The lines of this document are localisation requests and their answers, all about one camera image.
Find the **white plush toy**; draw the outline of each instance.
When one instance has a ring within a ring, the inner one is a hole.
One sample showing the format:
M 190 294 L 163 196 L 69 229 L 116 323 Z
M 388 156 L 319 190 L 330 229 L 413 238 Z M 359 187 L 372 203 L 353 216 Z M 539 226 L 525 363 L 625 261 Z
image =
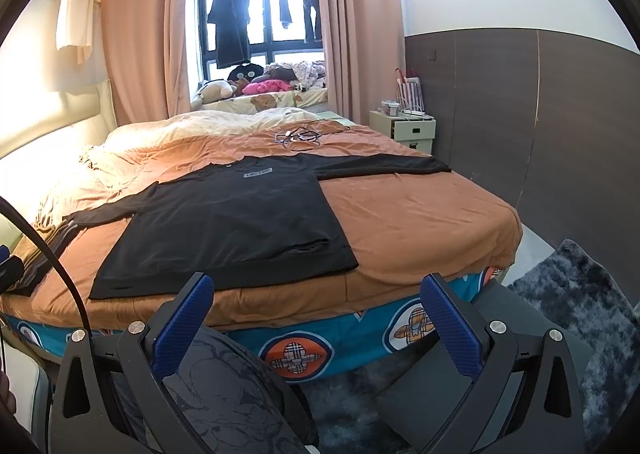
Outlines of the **white plush toy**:
M 236 92 L 236 87 L 231 86 L 226 80 L 212 80 L 202 86 L 193 96 L 191 111 L 202 109 L 203 104 L 211 104 L 222 99 L 228 99 Z

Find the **curtain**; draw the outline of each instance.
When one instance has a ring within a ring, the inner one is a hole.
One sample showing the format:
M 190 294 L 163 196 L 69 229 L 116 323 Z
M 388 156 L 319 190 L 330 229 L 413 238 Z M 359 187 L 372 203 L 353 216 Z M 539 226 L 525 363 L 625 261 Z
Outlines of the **curtain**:
M 320 0 L 329 102 L 340 115 L 367 124 L 369 110 L 395 99 L 404 68 L 401 0 Z
M 102 0 L 102 38 L 118 125 L 190 111 L 185 0 Z
M 94 0 L 60 0 L 56 47 L 78 47 L 78 64 L 89 59 L 94 45 Z

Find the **white headboard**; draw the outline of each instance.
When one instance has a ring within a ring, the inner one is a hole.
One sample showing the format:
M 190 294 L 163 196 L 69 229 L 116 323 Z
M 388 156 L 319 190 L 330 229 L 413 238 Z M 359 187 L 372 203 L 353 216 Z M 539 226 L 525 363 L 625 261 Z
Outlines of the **white headboard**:
M 0 195 L 31 221 L 64 164 L 79 157 L 86 145 L 104 143 L 116 128 L 111 85 L 107 80 L 46 93 L 26 100 L 15 112 L 12 124 L 0 124 Z M 34 114 L 38 119 L 30 121 Z M 20 235 L 0 216 L 0 244 L 13 248 Z

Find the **silver screw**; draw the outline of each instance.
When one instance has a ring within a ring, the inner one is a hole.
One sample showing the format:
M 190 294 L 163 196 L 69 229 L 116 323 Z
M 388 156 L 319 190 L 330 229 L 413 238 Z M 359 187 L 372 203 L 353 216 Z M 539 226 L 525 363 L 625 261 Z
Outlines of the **silver screw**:
M 144 322 L 140 320 L 135 320 L 131 324 L 129 324 L 129 327 L 127 329 L 129 330 L 129 333 L 131 333 L 132 335 L 137 335 L 138 333 L 141 333 L 144 328 L 145 328 Z
M 86 337 L 86 331 L 84 331 L 83 329 L 77 329 L 76 331 L 74 331 L 73 333 L 71 333 L 71 340 L 73 342 L 79 342 L 81 341 L 84 337 Z
M 562 340 L 562 333 L 560 333 L 557 329 L 552 329 L 549 332 L 549 336 L 556 342 L 559 342 Z
M 502 335 L 505 331 L 507 331 L 507 325 L 500 320 L 492 321 L 492 323 L 489 325 L 489 328 L 491 328 L 491 331 L 499 335 Z

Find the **gray logo patch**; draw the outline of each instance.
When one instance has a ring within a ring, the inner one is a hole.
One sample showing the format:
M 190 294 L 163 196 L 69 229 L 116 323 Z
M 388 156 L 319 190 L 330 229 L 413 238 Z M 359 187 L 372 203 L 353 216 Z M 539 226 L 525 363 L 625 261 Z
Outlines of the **gray logo patch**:
M 273 167 L 270 167 L 269 169 L 264 169 L 262 171 L 255 171 L 255 173 L 246 173 L 244 177 L 251 178 L 254 176 L 262 176 L 263 174 L 269 174 L 269 173 L 273 173 Z

